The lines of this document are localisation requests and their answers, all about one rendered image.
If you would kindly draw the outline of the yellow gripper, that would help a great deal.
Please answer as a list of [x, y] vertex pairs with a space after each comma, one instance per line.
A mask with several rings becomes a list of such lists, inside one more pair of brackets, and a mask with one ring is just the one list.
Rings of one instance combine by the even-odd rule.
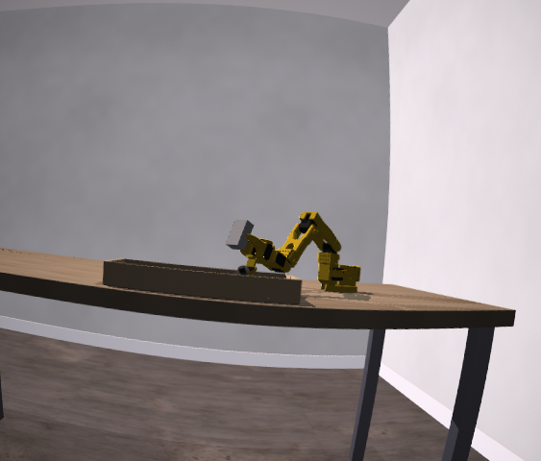
[[257, 270], [256, 263], [269, 264], [275, 251], [275, 246], [270, 240], [258, 239], [249, 233], [246, 237], [250, 242], [247, 242], [245, 250], [240, 251], [249, 259], [246, 265], [238, 267], [234, 272], [235, 275], [251, 276]]

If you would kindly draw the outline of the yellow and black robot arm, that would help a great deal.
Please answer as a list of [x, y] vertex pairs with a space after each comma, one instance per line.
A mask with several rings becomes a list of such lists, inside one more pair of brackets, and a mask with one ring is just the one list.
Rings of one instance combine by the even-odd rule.
[[[318, 280], [321, 282], [321, 289], [331, 292], [356, 293], [359, 267], [338, 264], [340, 255], [336, 252], [341, 250], [341, 244], [332, 230], [324, 223], [318, 212], [303, 211], [299, 219], [301, 223], [296, 224], [283, 247], [274, 251], [269, 264], [262, 265], [271, 271], [288, 273], [297, 264], [300, 256], [313, 239], [318, 249], [322, 251], [322, 253], [318, 252], [317, 260], [319, 262]], [[304, 235], [298, 239], [301, 233]], [[337, 283], [338, 281], [341, 285]]]

